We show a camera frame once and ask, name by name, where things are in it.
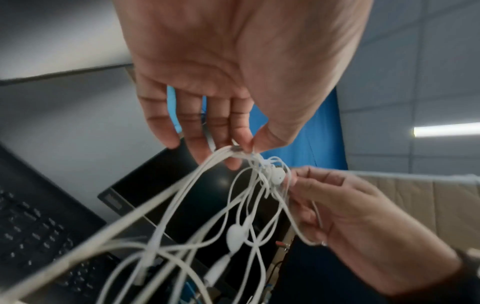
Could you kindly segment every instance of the black sleeve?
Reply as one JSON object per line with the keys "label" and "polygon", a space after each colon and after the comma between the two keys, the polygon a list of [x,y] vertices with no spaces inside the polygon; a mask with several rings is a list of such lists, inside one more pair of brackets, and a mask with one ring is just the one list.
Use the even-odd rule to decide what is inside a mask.
{"label": "black sleeve", "polygon": [[463,267],[446,280],[428,288],[391,297],[391,303],[480,304],[479,260],[458,251]]}

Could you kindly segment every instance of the ceiling light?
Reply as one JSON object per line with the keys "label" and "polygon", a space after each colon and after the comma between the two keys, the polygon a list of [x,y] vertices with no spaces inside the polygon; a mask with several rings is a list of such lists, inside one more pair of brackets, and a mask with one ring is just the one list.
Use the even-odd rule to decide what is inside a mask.
{"label": "ceiling light", "polygon": [[455,125],[414,127],[415,137],[480,135],[480,122]]}

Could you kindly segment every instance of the earbud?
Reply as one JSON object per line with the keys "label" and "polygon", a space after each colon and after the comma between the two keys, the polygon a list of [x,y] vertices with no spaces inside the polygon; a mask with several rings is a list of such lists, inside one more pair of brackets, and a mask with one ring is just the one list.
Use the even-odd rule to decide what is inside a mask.
{"label": "earbud", "polygon": [[286,173],[283,168],[274,167],[271,172],[271,182],[272,184],[279,186],[282,184],[286,176]]}

